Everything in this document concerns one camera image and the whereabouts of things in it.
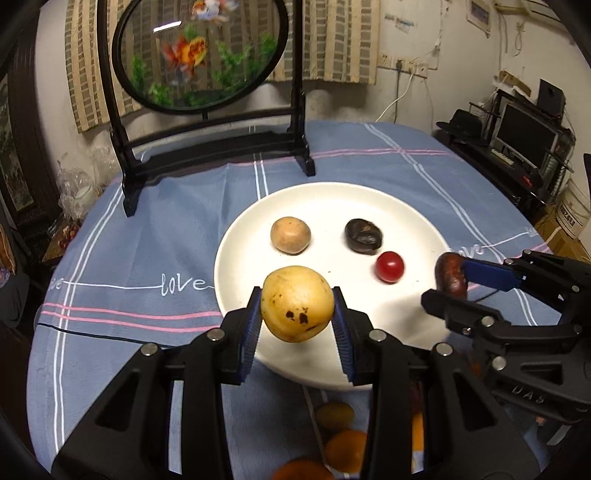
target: picture frame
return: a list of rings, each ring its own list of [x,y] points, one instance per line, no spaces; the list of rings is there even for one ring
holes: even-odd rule
[[[8,75],[0,80],[0,190],[11,216],[22,214],[35,203],[18,157],[8,106]]]
[[[466,20],[480,28],[487,37],[491,34],[491,6],[484,0],[466,0]]]

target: striped curtain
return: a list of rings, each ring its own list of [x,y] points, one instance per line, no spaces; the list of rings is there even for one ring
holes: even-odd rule
[[[109,0],[108,32],[113,38],[118,18],[131,0]],[[343,83],[375,83],[379,49],[379,0],[303,0],[304,1],[304,79]],[[258,48],[260,33],[270,32],[276,38],[279,30],[277,10],[272,0],[239,0],[240,9],[230,22],[207,29],[209,45],[222,40],[232,51],[244,45]],[[132,54],[142,52],[148,83],[170,84],[174,72],[165,68],[159,40],[153,34],[155,25],[183,20],[189,15],[193,0],[144,0],[125,29],[122,61],[131,71]],[[293,0],[285,0],[290,19]],[[70,100],[79,132],[108,123],[103,95],[96,42],[96,0],[69,0],[66,12],[66,70]],[[293,32],[285,52],[269,77],[270,81],[291,80]],[[197,87],[216,88],[212,72],[220,68],[220,56],[211,48],[199,67]],[[120,115],[139,110],[111,72]],[[183,94],[188,86],[177,86]]]

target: television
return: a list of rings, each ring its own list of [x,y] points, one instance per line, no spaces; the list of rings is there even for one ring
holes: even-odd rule
[[[511,103],[505,105],[494,135],[495,143],[539,170],[544,168],[548,152],[554,151],[557,139],[555,129]]]

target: bucket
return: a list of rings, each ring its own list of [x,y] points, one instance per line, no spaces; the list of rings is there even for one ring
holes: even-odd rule
[[[590,209],[591,202],[570,179],[556,209],[556,221],[569,237],[577,238],[583,231],[591,216]]]

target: white plate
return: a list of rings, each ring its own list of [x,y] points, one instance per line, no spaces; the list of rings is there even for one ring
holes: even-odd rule
[[[294,216],[312,232],[306,250],[293,256],[271,245],[271,225]],[[380,252],[392,250],[405,273],[389,285],[375,277],[378,255],[362,255],[345,242],[352,218],[375,223],[384,234]],[[444,322],[427,315],[421,293],[435,288],[437,257],[449,251],[439,231],[406,203],[378,190],[348,183],[308,183],[275,192],[247,208],[231,224],[217,251],[213,280],[222,314],[244,308],[255,286],[277,268],[303,265],[340,287],[347,306],[369,315],[374,327],[407,345],[431,349],[447,337]],[[349,390],[332,326],[303,343],[286,343],[263,323],[256,358],[291,380],[317,388]]]

